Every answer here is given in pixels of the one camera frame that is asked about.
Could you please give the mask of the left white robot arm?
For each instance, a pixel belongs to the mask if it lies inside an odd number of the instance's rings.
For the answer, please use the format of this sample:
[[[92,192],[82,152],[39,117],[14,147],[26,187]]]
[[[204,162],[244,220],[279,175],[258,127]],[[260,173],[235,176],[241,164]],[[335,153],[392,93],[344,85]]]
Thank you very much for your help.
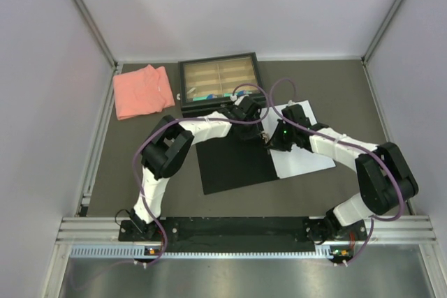
[[[212,113],[195,118],[164,116],[134,158],[141,158],[140,194],[130,220],[142,239],[158,233],[161,203],[168,181],[182,167],[190,148],[234,133],[242,140],[261,134],[261,106],[245,95]]]

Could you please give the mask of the white paper sheet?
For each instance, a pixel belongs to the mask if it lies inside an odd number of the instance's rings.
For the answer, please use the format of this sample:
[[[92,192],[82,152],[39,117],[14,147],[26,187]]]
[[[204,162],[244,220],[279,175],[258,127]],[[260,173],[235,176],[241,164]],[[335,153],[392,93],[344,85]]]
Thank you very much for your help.
[[[309,101],[304,100],[298,104],[303,107],[304,113],[306,117],[309,118],[311,125],[314,125],[316,123],[316,117],[314,116]],[[277,127],[278,119],[278,115],[274,113],[272,108],[270,108],[267,117],[262,120],[263,130],[269,137],[273,135],[273,132]],[[318,172],[336,166],[333,159],[320,154],[313,154],[305,149],[298,148],[296,145],[292,146],[291,151],[269,150],[269,152],[277,176],[280,179]]]

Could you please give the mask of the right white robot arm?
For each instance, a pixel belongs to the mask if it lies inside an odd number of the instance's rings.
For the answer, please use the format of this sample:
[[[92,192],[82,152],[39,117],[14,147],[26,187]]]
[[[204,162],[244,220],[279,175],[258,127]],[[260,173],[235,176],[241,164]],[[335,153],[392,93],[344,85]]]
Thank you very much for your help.
[[[308,236],[322,244],[342,239],[352,225],[366,218],[382,218],[391,209],[403,209],[419,192],[418,183],[400,148],[392,143],[361,142],[322,124],[312,124],[303,107],[292,103],[277,110],[277,127],[268,149],[290,151],[293,146],[344,165],[357,175],[359,191],[328,210],[308,228]]]

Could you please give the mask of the black ring binder folder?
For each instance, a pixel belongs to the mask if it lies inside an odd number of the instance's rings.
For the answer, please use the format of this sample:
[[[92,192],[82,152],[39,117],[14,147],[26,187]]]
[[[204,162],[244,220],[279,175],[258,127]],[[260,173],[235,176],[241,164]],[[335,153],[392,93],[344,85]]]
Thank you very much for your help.
[[[206,195],[278,180],[261,137],[241,140],[234,132],[195,145]]]

